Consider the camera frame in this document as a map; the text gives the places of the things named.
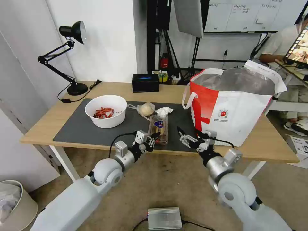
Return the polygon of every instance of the lamp shade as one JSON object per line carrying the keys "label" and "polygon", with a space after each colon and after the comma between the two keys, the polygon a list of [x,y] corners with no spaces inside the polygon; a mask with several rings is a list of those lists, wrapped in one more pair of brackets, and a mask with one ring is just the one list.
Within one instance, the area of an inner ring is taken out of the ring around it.
{"label": "lamp shade", "polygon": [[60,26],[59,32],[64,37],[71,37],[76,39],[78,42],[84,44],[86,40],[86,28],[83,21],[78,21],[70,26]]}

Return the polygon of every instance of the black desk lamp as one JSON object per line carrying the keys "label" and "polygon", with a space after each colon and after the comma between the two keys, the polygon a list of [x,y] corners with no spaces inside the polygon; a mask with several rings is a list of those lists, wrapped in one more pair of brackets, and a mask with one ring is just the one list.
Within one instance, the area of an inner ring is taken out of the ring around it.
{"label": "black desk lamp", "polygon": [[[83,84],[83,83],[77,83],[75,78],[64,74],[63,72],[59,71],[58,69],[54,68],[52,65],[50,65],[48,62],[62,54],[64,54],[65,52],[71,50],[74,48],[74,41],[72,40],[72,38],[76,39],[78,42],[84,44],[85,39],[86,39],[86,29],[84,27],[83,21],[78,21],[76,22],[73,26],[69,27],[69,26],[60,26],[59,27],[59,32],[61,35],[63,35],[64,37],[66,37],[66,39],[68,40],[65,44],[63,44],[62,46],[59,46],[58,48],[48,52],[47,54],[38,57],[38,61],[45,65],[46,67],[48,67],[49,69],[51,69],[52,71],[54,71],[55,73],[57,73],[58,75],[62,76],[64,79],[66,79],[67,81],[69,81],[71,83],[71,85],[68,87],[67,89],[67,93],[69,95],[82,95],[84,93],[86,93],[88,91],[88,87],[87,85]],[[62,47],[65,46],[69,46],[68,49],[57,53],[57,54],[52,54],[55,51],[61,49]]]}

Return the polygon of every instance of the trash can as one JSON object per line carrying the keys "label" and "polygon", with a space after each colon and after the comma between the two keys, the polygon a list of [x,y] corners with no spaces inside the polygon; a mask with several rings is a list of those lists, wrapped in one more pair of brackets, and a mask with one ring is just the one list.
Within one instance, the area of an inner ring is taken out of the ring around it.
{"label": "trash can", "polygon": [[1,231],[22,231],[36,217],[38,204],[29,196],[22,184],[15,180],[6,180],[1,183],[12,184],[21,188],[20,199],[11,211],[9,217],[0,226]]}

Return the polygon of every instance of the bag handle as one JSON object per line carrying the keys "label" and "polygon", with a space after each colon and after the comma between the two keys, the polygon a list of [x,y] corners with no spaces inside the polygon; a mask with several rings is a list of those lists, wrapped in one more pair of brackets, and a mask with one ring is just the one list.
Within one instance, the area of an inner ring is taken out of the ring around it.
{"label": "bag handle", "polygon": [[182,97],[182,106],[183,106],[183,109],[185,109],[185,110],[189,109],[189,108],[191,107],[191,105],[192,105],[193,99],[194,99],[195,97],[196,97],[196,98],[198,97],[198,95],[197,95],[195,92],[192,92],[192,93],[190,94],[189,99],[188,99],[188,102],[187,102],[187,104],[186,104],[186,106],[185,106],[184,101],[185,101],[185,99],[186,99],[186,95],[187,95],[187,92],[188,92],[188,89],[189,89],[189,85],[190,85],[190,83],[187,84],[187,86],[185,87],[185,90],[184,90],[184,93],[183,93],[183,97]]}

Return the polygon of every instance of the desk mat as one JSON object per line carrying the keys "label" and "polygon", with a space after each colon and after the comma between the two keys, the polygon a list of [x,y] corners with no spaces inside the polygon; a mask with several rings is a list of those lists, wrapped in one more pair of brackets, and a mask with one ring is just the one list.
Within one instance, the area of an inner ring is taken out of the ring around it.
{"label": "desk mat", "polygon": [[[142,118],[136,110],[131,108],[126,109],[125,119],[120,125],[107,129],[97,127],[84,112],[84,108],[90,100],[91,99],[84,99],[81,102],[58,134],[54,137],[53,141],[110,146],[112,140],[120,134],[131,133],[135,130],[148,132],[149,121]],[[145,102],[128,101],[127,103],[137,106],[138,104],[142,105]],[[155,109],[161,107],[170,107],[173,109],[173,112],[168,115],[169,142],[166,145],[155,145],[154,149],[194,152],[195,150],[186,147],[180,142],[180,137],[176,128],[179,126],[186,132],[186,134],[194,135],[194,125],[190,110],[184,110],[181,104],[153,104],[155,105]],[[115,143],[119,140],[122,140],[129,146],[134,141],[134,137],[132,135],[122,136],[119,137]]]}

